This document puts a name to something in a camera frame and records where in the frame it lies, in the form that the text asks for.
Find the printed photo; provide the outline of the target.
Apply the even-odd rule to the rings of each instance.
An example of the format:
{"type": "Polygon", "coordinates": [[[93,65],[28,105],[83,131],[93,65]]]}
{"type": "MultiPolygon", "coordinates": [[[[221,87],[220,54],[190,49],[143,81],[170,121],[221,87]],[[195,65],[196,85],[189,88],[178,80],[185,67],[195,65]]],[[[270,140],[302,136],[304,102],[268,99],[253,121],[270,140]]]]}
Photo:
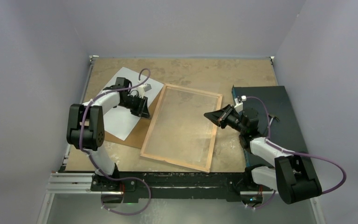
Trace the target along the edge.
{"type": "MultiPolygon", "coordinates": [[[[138,72],[122,67],[105,86],[113,85],[118,77],[127,78],[133,85],[137,85],[138,76],[138,72]]],[[[148,98],[148,110],[152,113],[151,105],[155,99],[158,99],[158,94],[162,90],[164,84],[152,78],[149,78],[146,83],[151,86],[151,89],[145,92],[145,96],[148,98]]],[[[132,115],[129,109],[118,106],[117,108],[112,108],[107,111],[103,116],[103,120],[106,132],[120,140],[126,140],[141,118],[132,115]]]]}

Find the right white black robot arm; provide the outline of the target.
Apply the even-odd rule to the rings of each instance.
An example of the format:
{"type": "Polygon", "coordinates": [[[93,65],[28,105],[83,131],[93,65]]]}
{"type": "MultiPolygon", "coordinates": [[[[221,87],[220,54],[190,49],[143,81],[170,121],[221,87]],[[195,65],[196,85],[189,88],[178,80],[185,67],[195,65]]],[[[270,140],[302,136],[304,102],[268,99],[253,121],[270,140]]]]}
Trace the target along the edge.
{"type": "Polygon", "coordinates": [[[267,162],[247,167],[243,184],[249,190],[263,185],[279,193],[286,204],[320,196],[322,186],[311,159],[304,153],[287,150],[259,132],[258,111],[245,108],[238,113],[234,106],[206,112],[204,117],[215,126],[239,132],[242,149],[267,162]]]}

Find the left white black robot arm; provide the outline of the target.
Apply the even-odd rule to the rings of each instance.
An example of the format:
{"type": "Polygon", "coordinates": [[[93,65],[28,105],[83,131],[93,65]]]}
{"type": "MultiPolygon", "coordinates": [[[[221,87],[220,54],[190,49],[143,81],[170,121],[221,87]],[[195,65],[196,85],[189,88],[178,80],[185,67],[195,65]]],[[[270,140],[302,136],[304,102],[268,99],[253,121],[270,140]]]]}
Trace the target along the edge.
{"type": "Polygon", "coordinates": [[[122,178],[116,164],[103,147],[105,139],[104,114],[110,109],[123,107],[139,118],[151,117],[146,96],[132,95],[132,82],[124,77],[85,104],[69,107],[66,139],[70,145],[84,152],[95,167],[96,175],[103,176],[102,185],[109,191],[119,188],[122,178]]]}

